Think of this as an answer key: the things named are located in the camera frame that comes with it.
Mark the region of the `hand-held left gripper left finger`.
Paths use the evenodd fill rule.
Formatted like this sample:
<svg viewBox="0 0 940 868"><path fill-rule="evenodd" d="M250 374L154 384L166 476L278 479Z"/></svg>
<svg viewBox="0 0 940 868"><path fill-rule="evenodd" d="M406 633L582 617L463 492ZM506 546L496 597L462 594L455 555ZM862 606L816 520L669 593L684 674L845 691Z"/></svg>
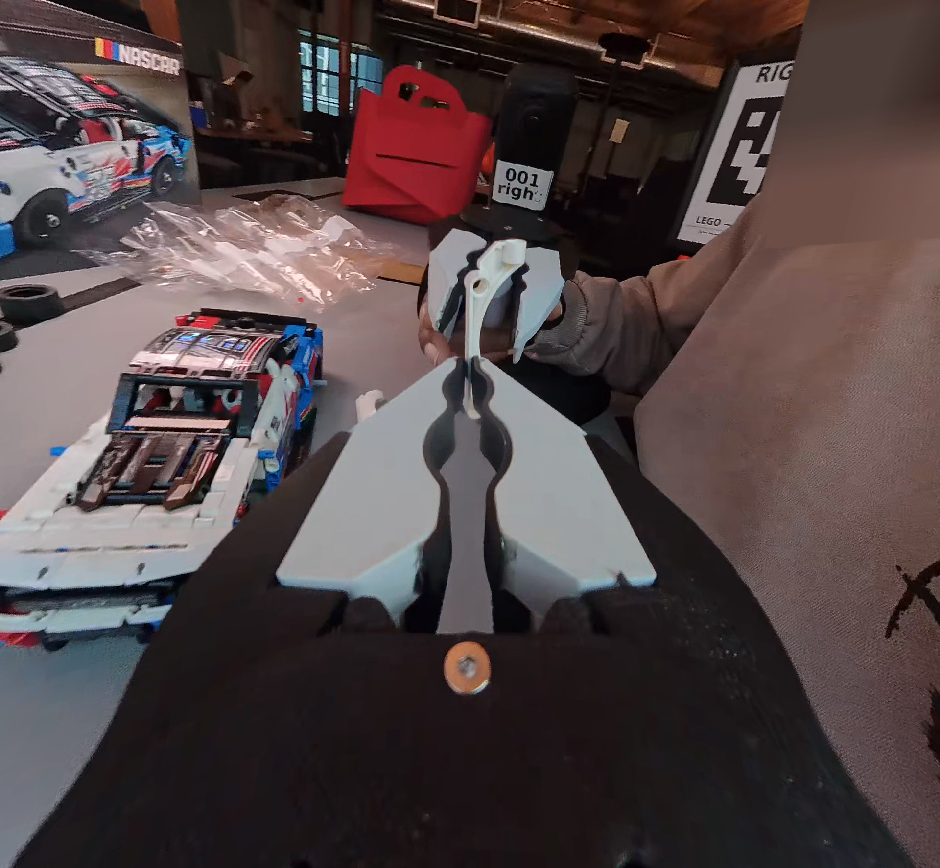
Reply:
<svg viewBox="0 0 940 868"><path fill-rule="evenodd" d="M404 627L438 627L451 567L449 490L462 361L451 358L349 432L278 566L284 587L381 602Z"/></svg>

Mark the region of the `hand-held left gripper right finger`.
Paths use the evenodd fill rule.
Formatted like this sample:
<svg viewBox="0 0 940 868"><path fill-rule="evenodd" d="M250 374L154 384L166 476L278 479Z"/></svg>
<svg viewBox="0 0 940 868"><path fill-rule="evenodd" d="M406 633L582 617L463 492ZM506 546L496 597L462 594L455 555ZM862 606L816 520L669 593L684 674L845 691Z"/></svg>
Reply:
<svg viewBox="0 0 940 868"><path fill-rule="evenodd" d="M486 490L483 556L495 627L531 627L560 600L646 589L656 570L595 449L608 451L487 359L470 362Z"/></svg>

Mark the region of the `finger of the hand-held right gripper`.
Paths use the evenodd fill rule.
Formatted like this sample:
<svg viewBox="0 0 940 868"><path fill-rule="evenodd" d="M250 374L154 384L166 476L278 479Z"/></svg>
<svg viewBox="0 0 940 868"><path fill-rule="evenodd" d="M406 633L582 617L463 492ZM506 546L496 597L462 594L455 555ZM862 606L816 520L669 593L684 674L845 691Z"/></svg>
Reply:
<svg viewBox="0 0 940 868"><path fill-rule="evenodd" d="M467 229L451 229L430 251L428 309L433 326L441 333L449 335L457 314L464 310L464 279L490 245Z"/></svg>
<svg viewBox="0 0 940 868"><path fill-rule="evenodd" d="M530 341L558 306L565 279L558 251L527 247L513 282L511 360L518 363Z"/></svg>

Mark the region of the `brick-built toy race car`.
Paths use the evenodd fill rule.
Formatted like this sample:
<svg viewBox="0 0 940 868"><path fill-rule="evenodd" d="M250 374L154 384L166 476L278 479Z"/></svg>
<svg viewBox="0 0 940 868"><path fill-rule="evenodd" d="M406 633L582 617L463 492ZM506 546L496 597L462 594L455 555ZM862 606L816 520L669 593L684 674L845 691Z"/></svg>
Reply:
<svg viewBox="0 0 940 868"><path fill-rule="evenodd" d="M140 349L111 407L2 516L1 644L147 642L185 581L310 451L323 331L202 309Z"/></svg>

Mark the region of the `person's right forearm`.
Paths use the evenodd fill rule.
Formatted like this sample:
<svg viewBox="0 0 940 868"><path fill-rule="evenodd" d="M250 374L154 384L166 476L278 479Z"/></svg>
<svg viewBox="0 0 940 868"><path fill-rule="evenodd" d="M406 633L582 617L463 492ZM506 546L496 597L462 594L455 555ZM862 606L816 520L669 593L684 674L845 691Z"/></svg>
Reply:
<svg viewBox="0 0 940 868"><path fill-rule="evenodd" d="M763 199L687 261L662 263L623 282L576 272L525 357L618 392L644 393L701 324L745 308L757 278Z"/></svg>

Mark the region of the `grey desk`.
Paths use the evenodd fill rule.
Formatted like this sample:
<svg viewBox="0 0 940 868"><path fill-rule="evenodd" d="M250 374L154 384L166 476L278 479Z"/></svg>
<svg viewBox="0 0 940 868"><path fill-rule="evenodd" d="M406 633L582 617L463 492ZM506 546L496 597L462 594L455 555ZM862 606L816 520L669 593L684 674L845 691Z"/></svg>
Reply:
<svg viewBox="0 0 940 868"><path fill-rule="evenodd" d="M327 385L313 448L354 424L354 400L390 398L429 370L417 342L417 287L378 280L315 317ZM2 356L2 509L107 410L124 364L175 316L201 306L300 315L277 300L171 285L133 289L23 331ZM72 642L61 651L1 650L1 864L19 850L81 772L146 647L134 639Z"/></svg>

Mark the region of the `person's right hand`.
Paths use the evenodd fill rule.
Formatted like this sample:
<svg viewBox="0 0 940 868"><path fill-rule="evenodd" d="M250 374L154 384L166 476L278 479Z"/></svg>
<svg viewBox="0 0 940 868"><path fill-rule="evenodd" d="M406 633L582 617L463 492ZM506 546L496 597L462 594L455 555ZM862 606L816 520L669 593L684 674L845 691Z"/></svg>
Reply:
<svg viewBox="0 0 940 868"><path fill-rule="evenodd" d="M418 345L435 367L451 357L464 357L464 316L456 319L449 335L437 330L430 319L428 297L419 291L418 300ZM479 338L479 354L493 362L500 362L511 356L511 327L503 324L498 327L484 327Z"/></svg>

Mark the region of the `red felt bag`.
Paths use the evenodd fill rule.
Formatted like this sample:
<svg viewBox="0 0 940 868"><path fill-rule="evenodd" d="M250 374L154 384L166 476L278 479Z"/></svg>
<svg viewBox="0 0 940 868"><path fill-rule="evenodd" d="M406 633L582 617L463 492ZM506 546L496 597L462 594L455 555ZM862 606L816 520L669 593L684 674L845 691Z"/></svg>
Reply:
<svg viewBox="0 0 940 868"><path fill-rule="evenodd" d="M491 119L454 86L398 66L379 94L361 92L342 204L423 226L457 215L476 195L491 136Z"/></svg>

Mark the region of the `white marker sign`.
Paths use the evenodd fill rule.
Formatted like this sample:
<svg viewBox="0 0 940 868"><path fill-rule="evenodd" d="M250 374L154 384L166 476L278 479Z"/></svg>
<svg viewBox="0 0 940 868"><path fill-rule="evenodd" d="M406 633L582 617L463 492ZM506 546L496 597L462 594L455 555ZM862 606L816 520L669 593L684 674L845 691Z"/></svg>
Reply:
<svg viewBox="0 0 940 868"><path fill-rule="evenodd" d="M666 242L671 250L696 253L760 192L795 55L795 46L745 53L723 75Z"/></svg>

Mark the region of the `clear plastic bag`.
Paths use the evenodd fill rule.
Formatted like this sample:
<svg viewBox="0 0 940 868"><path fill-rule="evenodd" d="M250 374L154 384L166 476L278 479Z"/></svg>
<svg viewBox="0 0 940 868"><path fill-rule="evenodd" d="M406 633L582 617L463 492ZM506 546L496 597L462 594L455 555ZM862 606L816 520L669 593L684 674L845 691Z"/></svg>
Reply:
<svg viewBox="0 0 940 868"><path fill-rule="evenodd" d="M117 246L84 250L93 263L142 284L276 298L316 314L374 288L396 246L297 195L214 210L147 204Z"/></svg>

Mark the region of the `person's beige sweatshirt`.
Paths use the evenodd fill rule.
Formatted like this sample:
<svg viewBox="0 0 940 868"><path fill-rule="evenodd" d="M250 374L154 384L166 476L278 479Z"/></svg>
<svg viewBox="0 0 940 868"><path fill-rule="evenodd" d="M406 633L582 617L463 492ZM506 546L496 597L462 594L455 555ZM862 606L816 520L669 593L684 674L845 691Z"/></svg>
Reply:
<svg viewBox="0 0 940 868"><path fill-rule="evenodd" d="M744 252L638 412L830 742L938 866L938 0L811 0Z"/></svg>

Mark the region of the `toy car set box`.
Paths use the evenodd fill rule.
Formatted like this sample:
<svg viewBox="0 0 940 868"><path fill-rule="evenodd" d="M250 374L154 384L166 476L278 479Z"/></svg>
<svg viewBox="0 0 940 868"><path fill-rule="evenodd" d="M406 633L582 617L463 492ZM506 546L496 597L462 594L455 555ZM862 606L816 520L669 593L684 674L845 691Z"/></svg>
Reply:
<svg viewBox="0 0 940 868"><path fill-rule="evenodd" d="M182 46L47 0L1 0L2 261L118 242L198 204Z"/></svg>

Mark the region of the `black toy tyre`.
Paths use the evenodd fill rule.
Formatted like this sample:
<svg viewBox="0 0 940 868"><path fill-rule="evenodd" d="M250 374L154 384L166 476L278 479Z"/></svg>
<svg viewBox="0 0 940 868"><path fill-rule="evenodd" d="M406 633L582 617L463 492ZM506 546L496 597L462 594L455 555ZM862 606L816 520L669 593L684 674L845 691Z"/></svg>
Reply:
<svg viewBox="0 0 940 868"><path fill-rule="evenodd" d="M18 283L2 287L0 301L2 317L17 328L43 323L68 311L58 292L45 284Z"/></svg>

